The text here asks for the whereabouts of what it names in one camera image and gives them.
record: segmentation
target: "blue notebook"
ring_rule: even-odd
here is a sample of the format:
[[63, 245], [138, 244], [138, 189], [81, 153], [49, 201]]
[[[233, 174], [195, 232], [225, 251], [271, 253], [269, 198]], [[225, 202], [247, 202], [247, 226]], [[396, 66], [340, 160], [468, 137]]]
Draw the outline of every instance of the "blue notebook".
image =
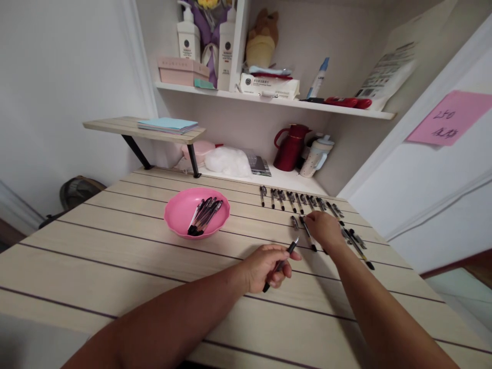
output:
[[153, 126], [155, 128], [164, 128], [166, 130], [176, 130], [180, 131], [190, 126], [198, 125], [197, 122], [183, 119], [173, 119], [173, 118], [159, 118], [152, 120], [141, 120], [139, 121], [142, 125]]

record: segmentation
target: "shelf bracket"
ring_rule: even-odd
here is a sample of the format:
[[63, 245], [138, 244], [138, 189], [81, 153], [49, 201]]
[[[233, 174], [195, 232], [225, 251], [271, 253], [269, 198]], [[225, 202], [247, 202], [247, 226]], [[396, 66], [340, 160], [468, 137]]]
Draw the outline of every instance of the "shelf bracket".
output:
[[193, 177], [200, 178], [201, 173], [198, 172], [198, 164], [196, 163], [195, 148], [193, 147], [193, 144], [187, 146], [188, 146], [188, 152], [190, 153], [191, 166], [193, 167]]
[[145, 170], [152, 169], [154, 166], [149, 164], [149, 161], [145, 157], [144, 153], [140, 150], [140, 147], [138, 147], [138, 145], [135, 142], [135, 140], [133, 139], [133, 137], [127, 136], [127, 135], [122, 135], [122, 137], [125, 139], [128, 146], [130, 146], [130, 149], [132, 149], [133, 153], [137, 156], [138, 160], [140, 160], [144, 169]]

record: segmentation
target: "white shelf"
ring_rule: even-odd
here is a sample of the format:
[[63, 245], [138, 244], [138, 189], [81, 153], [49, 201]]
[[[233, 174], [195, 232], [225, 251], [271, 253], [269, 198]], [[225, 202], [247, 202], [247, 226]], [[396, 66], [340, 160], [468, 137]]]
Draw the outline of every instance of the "white shelf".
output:
[[222, 173], [216, 173], [208, 170], [205, 166], [199, 167], [198, 171], [206, 176], [217, 177], [217, 178], [226, 178], [226, 179], [234, 179], [243, 182], [250, 182], [262, 186], [267, 187], [282, 187], [288, 188], [291, 190], [295, 190], [297, 192], [304, 193], [314, 193], [319, 195], [327, 195], [328, 193], [320, 186], [320, 184], [314, 178], [304, 178], [301, 176], [295, 169], [291, 172], [281, 171], [273, 166], [272, 163], [268, 163], [270, 168], [270, 172], [272, 173], [271, 177], [260, 176], [260, 175], [252, 175], [250, 178], [238, 178], [238, 177], [229, 177], [223, 175]]
[[197, 88], [197, 87], [167, 84], [167, 83], [162, 83], [162, 82], [156, 82], [155, 87], [157, 87], [158, 89], [163, 89], [163, 90], [180, 91], [180, 92], [195, 93], [195, 94], [199, 94], [199, 95], [209, 95], [209, 96], [233, 98], [233, 99], [237, 99], [237, 100], [253, 101], [256, 103], [261, 102], [264, 104], [283, 105], [283, 106], [288, 106], [288, 107], [293, 107], [293, 108], [320, 110], [320, 111], [325, 111], [325, 112], [330, 112], [330, 113], [357, 115], [357, 116], [363, 116], [363, 117], [367, 117], [367, 118], [391, 120], [395, 117], [394, 113], [385, 113], [385, 112], [377, 112], [377, 111], [371, 111], [371, 110], [344, 108], [344, 107], [338, 107], [338, 106], [334, 106], [334, 105], [315, 104], [313, 102], [287, 100], [287, 99], [282, 99], [282, 98], [269, 98], [269, 97], [263, 97], [263, 96], [253, 96], [253, 95], [241, 94], [239, 92], [209, 90], [209, 89], [202, 89], [202, 88]]

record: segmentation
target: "stack of paper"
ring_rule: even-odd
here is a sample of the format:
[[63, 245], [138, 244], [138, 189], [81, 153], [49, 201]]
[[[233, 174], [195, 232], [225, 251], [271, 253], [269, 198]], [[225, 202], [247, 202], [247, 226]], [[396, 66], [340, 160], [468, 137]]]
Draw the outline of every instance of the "stack of paper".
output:
[[138, 122], [137, 126], [153, 131], [184, 134], [198, 127], [198, 123], [182, 119], [159, 118], [153, 120], [141, 120]]

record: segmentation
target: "stuffed toy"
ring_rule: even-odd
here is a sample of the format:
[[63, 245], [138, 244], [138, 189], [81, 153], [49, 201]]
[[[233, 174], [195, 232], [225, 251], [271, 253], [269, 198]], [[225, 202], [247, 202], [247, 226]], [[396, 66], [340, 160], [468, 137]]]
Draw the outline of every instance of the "stuffed toy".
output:
[[278, 44], [278, 12], [268, 15], [263, 8], [256, 17], [254, 28], [248, 34], [246, 44], [246, 62], [248, 67], [268, 68], [273, 52]]

